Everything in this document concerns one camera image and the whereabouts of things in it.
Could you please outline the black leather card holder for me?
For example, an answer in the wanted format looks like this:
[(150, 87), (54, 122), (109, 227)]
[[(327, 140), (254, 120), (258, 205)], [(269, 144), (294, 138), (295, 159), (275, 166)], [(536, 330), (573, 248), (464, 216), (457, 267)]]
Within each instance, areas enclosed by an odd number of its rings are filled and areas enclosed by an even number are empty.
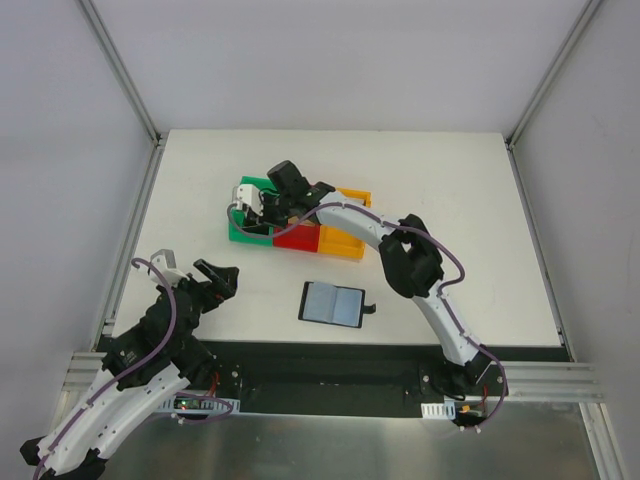
[(363, 317), (377, 312), (377, 305), (367, 305), (365, 300), (366, 291), (363, 289), (307, 281), (301, 295), (298, 319), (360, 329)]

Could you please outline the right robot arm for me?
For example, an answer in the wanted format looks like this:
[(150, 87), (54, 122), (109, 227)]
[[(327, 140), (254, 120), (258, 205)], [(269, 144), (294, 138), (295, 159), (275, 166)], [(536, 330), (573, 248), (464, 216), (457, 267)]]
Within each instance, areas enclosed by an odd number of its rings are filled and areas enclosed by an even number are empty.
[(288, 160), (267, 176), (273, 187), (255, 187), (245, 201), (250, 221), (286, 231), (296, 217), (337, 228), (372, 247), (387, 284), (417, 305), (436, 334), (452, 387), (469, 395), (484, 385), (492, 358), (446, 298), (444, 289), (451, 283), (444, 280), (443, 257), (450, 252), (429, 234), (420, 217), (409, 214), (389, 221), (329, 184), (309, 183)]

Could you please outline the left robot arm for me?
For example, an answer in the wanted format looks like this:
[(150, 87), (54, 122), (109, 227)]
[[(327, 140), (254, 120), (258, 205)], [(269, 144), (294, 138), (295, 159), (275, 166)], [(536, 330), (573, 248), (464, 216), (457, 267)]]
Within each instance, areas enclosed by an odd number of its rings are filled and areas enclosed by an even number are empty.
[(202, 280), (180, 271), (172, 251), (133, 268), (152, 280), (153, 304), (129, 330), (113, 338), (94, 379), (61, 423), (20, 448), (36, 479), (97, 479), (122, 442), (164, 402), (183, 397), (222, 406), (222, 417), (240, 393), (239, 367), (196, 338), (203, 315), (233, 298), (239, 269), (198, 259)]

